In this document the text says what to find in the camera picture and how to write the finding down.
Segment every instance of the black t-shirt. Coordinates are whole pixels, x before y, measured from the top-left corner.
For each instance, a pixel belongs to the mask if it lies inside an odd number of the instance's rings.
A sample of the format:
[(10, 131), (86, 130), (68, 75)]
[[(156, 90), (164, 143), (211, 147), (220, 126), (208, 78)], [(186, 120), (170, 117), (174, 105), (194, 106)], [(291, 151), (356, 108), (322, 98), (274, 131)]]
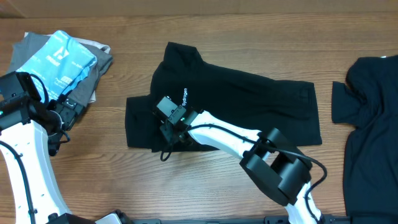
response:
[(353, 223), (398, 223), (398, 56), (359, 58), (333, 83), (332, 120), (348, 137), (344, 198)]
[[(126, 135), (130, 147), (162, 150), (165, 141), (155, 103), (169, 96), (177, 105), (209, 111), (214, 117), (246, 128), (279, 129), (298, 146), (321, 144), (313, 83), (276, 81), (210, 65), (195, 47), (169, 43), (152, 77), (150, 95), (127, 99)], [(207, 151), (212, 147), (176, 145), (174, 151)]]

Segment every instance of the wooden table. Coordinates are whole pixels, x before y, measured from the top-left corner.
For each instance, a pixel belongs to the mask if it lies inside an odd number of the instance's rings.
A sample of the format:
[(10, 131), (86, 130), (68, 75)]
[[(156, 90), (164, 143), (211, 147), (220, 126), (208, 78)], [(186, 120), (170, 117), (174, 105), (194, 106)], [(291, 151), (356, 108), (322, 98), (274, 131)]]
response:
[[(193, 45), (215, 65), (277, 80), (315, 83), (323, 145), (301, 147), (324, 163), (327, 180), (314, 197), (323, 213), (344, 215), (343, 159), (352, 126), (331, 122), (332, 81), (343, 82), (358, 57), (398, 53), (398, 14), (264, 14), (243, 16), (1, 19), (0, 73), (25, 31), (111, 46), (114, 64), (101, 79), (97, 102), (74, 125), (72, 141), (52, 158), (60, 191), (72, 212), (100, 218), (119, 208), (132, 218), (261, 218), (283, 215), (238, 161), (223, 152), (174, 153), (167, 162), (126, 145), (126, 98), (149, 93), (168, 41)], [(313, 179), (321, 170), (312, 170)], [(0, 222), (14, 222), (14, 199), (0, 159)]]

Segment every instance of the gray cloth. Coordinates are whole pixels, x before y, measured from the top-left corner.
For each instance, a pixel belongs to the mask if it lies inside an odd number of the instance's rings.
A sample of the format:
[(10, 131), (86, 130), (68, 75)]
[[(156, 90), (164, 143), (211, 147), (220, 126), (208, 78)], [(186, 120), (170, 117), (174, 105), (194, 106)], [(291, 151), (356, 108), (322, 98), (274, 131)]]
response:
[[(20, 42), (13, 45), (12, 58), (7, 73), (13, 72), (23, 66), (38, 50), (40, 50), (50, 37), (39, 35), (32, 32)], [(102, 75), (108, 71), (112, 64), (113, 57), (102, 50), (87, 44), (83, 44), (91, 53), (97, 57), (97, 63), (93, 66), (87, 78), (82, 80), (77, 87), (72, 90), (68, 97), (83, 106), (87, 106)]]

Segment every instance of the dark fabric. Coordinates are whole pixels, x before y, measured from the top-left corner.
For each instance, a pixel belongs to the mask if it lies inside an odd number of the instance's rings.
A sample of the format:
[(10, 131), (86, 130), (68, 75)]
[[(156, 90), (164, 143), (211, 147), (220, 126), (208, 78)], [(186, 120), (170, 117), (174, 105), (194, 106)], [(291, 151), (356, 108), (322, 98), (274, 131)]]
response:
[[(278, 128), (294, 144), (321, 144), (317, 98), (313, 83), (275, 81), (204, 62), (197, 49), (169, 43), (152, 77), (150, 95), (127, 99), (126, 135), (130, 147), (162, 150), (155, 102), (171, 97), (177, 105), (209, 111), (233, 125), (267, 131)], [(174, 151), (207, 151), (209, 146), (174, 146)]]
[(398, 223), (398, 56), (359, 58), (333, 83), (332, 120), (348, 137), (344, 198), (354, 223)]

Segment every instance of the folded black garment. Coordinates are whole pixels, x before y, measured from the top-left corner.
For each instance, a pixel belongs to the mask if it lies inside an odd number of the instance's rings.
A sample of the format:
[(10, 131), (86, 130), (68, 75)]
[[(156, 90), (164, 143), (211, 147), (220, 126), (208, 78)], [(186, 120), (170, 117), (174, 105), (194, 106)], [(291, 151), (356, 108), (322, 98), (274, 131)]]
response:
[[(130, 147), (163, 150), (166, 142), (152, 114), (169, 96), (177, 105), (209, 111), (214, 117), (246, 128), (277, 128), (298, 146), (321, 144), (313, 83), (276, 81), (210, 65), (195, 47), (169, 43), (152, 77), (150, 95), (127, 99), (126, 136)], [(174, 151), (208, 151), (210, 146), (176, 144)]]
[(359, 58), (333, 83), (331, 118), (349, 135), (343, 190), (353, 224), (398, 223), (398, 56)]

